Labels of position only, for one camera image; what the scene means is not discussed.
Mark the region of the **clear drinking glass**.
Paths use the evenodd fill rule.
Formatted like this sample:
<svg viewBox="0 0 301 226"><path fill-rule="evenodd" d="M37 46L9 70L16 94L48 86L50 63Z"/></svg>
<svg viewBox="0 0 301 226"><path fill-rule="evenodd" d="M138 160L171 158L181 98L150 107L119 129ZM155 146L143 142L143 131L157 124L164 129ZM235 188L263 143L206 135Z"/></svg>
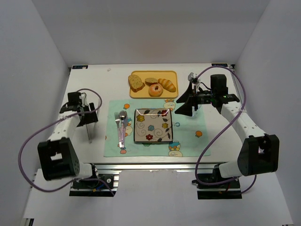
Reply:
<svg viewBox="0 0 301 226"><path fill-rule="evenodd" d="M190 107L189 117L196 118L198 115L198 111L201 108L201 104L194 103L191 101L190 105L191 105L191 107Z"/></svg>

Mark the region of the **metal food tongs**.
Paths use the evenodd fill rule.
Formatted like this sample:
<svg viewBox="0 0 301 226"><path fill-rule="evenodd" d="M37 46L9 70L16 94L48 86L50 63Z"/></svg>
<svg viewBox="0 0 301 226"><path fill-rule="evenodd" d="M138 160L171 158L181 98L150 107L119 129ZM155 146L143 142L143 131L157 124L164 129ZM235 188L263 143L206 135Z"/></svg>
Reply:
<svg viewBox="0 0 301 226"><path fill-rule="evenodd" d="M91 112L96 112L98 114L98 111L96 110L96 107L95 107L95 110L92 110ZM90 144L93 142L93 139L95 137L96 123L97 122L86 125L88 141L89 141Z"/></svg>

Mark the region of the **herb bread slice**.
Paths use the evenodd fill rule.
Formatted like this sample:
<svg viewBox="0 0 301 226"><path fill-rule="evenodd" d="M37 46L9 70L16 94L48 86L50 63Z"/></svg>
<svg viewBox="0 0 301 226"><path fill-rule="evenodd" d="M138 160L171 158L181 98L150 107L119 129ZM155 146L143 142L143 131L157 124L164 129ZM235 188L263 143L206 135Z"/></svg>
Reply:
<svg viewBox="0 0 301 226"><path fill-rule="evenodd" d="M145 86L142 79L135 74L129 75L128 83L133 92L138 92L138 91L142 90Z"/></svg>

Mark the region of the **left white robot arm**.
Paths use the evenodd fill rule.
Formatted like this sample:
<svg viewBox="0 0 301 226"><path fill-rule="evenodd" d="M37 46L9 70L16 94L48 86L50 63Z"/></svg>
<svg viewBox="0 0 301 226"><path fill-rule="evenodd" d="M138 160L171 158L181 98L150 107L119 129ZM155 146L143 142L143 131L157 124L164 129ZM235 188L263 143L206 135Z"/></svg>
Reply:
<svg viewBox="0 0 301 226"><path fill-rule="evenodd" d="M76 128L98 122L94 104L87 104L80 92L68 93L68 102L61 107L59 119L62 121L48 140L38 144L44 179L92 177L93 164L79 161L71 140Z"/></svg>

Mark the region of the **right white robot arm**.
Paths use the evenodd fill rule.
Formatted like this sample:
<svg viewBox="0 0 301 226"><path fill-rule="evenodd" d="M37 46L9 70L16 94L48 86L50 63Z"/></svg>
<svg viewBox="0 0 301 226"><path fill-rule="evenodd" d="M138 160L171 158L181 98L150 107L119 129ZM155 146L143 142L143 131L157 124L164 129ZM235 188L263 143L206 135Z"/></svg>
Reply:
<svg viewBox="0 0 301 226"><path fill-rule="evenodd" d="M188 76L190 82L184 94L177 100L181 103L175 113L192 116L199 105L211 104L217 109L238 134L242 148L237 160L222 163L216 172L221 178L252 176L275 172L278 169L279 139L259 128L242 110L242 104L235 94L228 93L227 78L224 74L210 77L210 89L202 90L200 82L193 73Z"/></svg>

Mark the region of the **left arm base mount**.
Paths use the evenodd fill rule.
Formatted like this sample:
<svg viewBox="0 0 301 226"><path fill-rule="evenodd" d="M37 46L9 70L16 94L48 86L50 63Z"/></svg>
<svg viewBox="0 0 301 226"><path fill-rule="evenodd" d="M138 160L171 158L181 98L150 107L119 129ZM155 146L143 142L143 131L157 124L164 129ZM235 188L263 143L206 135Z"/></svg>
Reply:
<svg viewBox="0 0 301 226"><path fill-rule="evenodd" d="M119 172L104 165L94 165L93 180L80 180L71 184L71 197L113 197L119 183Z"/></svg>

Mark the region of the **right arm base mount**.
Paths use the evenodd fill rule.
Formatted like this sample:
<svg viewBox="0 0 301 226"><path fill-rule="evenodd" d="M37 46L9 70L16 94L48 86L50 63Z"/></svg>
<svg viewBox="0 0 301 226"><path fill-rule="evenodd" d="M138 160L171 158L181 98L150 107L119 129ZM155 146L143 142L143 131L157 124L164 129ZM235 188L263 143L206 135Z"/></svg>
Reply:
<svg viewBox="0 0 301 226"><path fill-rule="evenodd" d="M242 199L240 182L238 179L225 183L229 178L222 178L219 170L213 169L212 173L198 173L198 179L204 183L217 183L218 185L204 185L196 179L192 184L197 187L199 200L231 200Z"/></svg>

